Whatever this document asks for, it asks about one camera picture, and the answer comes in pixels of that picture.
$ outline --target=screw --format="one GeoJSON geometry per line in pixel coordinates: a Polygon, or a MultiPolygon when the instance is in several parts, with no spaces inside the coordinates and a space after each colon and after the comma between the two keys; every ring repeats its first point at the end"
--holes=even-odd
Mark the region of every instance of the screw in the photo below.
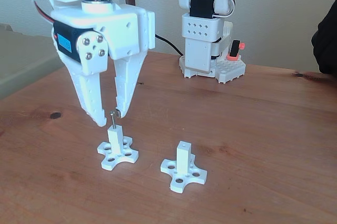
{"type": "Polygon", "coordinates": [[[100,49],[100,51],[98,52],[100,57],[103,57],[105,55],[105,50],[100,49]]]}
{"type": "Polygon", "coordinates": [[[103,42],[103,36],[101,35],[97,36],[97,42],[99,43],[103,42]]]}
{"type": "Polygon", "coordinates": [[[116,123],[115,123],[116,112],[115,111],[110,111],[110,115],[111,115],[111,120],[112,120],[112,128],[116,129],[116,123]]]}
{"type": "Polygon", "coordinates": [[[85,54],[85,58],[87,60],[90,60],[93,57],[93,54],[91,54],[90,52],[88,52],[87,54],[85,54]]]}
{"type": "Polygon", "coordinates": [[[84,39],[82,40],[82,43],[83,43],[84,45],[89,45],[89,44],[90,44],[89,38],[84,38],[84,39]]]}

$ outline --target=white cable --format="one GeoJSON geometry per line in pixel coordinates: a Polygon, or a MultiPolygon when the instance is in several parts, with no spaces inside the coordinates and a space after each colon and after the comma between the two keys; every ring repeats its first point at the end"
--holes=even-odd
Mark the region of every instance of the white cable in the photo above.
{"type": "Polygon", "coordinates": [[[229,17],[229,16],[231,16],[232,13],[233,13],[234,10],[235,10],[235,2],[234,2],[234,0],[230,0],[230,1],[231,1],[232,9],[229,10],[229,12],[228,12],[227,14],[225,14],[225,15],[222,15],[222,14],[215,14],[215,15],[213,15],[213,16],[214,16],[214,17],[229,17]]]}

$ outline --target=black cable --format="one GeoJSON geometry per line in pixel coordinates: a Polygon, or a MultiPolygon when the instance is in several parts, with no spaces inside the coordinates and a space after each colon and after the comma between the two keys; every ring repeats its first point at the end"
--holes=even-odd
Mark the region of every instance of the black cable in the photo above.
{"type": "Polygon", "coordinates": [[[164,37],[161,37],[161,36],[159,36],[159,35],[157,35],[157,34],[156,34],[156,38],[158,38],[158,39],[161,40],[161,41],[164,41],[164,42],[168,43],[169,45],[172,46],[172,48],[175,49],[176,52],[179,53],[179,55],[184,56],[184,54],[182,54],[181,51],[180,51],[177,47],[175,47],[175,45],[172,44],[169,40],[167,40],[167,39],[165,39],[164,37]]]}

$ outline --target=white plastic post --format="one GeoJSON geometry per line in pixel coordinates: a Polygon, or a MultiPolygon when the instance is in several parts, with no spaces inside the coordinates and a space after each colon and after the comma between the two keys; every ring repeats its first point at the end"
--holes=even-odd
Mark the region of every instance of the white plastic post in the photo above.
{"type": "Polygon", "coordinates": [[[195,155],[191,154],[191,144],[180,141],[177,147],[177,161],[164,159],[160,171],[172,177],[170,189],[182,193],[189,183],[204,185],[207,179],[207,171],[199,169],[194,164],[195,155]]]}
{"type": "Polygon", "coordinates": [[[107,130],[109,142],[102,142],[97,152],[105,155],[101,165],[105,170],[112,170],[120,162],[135,163],[138,159],[138,151],[131,149],[132,138],[123,136],[122,126],[116,125],[116,128],[111,126],[107,130]]]}

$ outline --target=metal shaft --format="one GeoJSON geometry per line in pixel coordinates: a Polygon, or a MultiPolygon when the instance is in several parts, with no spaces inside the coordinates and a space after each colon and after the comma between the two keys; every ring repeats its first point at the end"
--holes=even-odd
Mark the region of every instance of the metal shaft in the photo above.
{"type": "Polygon", "coordinates": [[[115,129],[116,128],[116,123],[115,123],[116,112],[110,111],[110,115],[111,115],[111,120],[112,120],[112,128],[115,129]]]}

